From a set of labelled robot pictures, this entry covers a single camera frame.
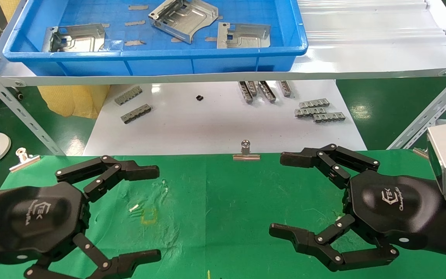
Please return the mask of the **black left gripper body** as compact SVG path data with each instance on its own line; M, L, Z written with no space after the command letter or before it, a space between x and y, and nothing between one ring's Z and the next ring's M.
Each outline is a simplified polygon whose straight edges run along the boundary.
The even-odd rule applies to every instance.
M0 190L0 264L60 261L76 249L72 239L90 216L84 194L67 182Z

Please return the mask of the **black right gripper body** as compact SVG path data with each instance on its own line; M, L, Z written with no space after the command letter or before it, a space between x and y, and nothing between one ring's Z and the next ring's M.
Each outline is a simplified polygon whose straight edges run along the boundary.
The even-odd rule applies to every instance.
M346 209L355 218L353 231L370 244L384 239L405 249L430 250L442 203L434 180L369 170L350 179Z

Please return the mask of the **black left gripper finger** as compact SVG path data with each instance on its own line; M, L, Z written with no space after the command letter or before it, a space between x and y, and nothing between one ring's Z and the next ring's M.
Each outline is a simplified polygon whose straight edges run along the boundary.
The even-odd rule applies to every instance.
M73 237L73 243L97 266L87 279L127 279L131 278L135 269L141 264L154 263L161 260L161 251L158 249L121 254L113 258L106 256L83 234ZM49 270L51 259L42 257L30 268L24 277L26 279L74 279L67 274Z
M55 176L57 182L67 182L71 185L95 178L83 189L86 200L93 203L122 180L156 179L160 176L160 169L156 165L138 166L133 160L119 161L104 155L57 170Z

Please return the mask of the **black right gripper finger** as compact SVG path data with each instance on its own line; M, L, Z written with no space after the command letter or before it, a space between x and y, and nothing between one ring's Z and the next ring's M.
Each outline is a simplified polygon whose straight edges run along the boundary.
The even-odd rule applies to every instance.
M280 164L300 168L317 168L339 189L348 188L351 175L344 169L362 173L367 170L377 172L379 161L347 148L330 144L323 148L303 148L301 152L283 152Z
M331 244L345 235L355 221L352 215L346 214L319 234L298 227L271 224L269 235L289 240L295 252L317 258L332 272L389 265L399 256L398 250L382 237L374 238L376 247L371 249L344 253L333 249Z

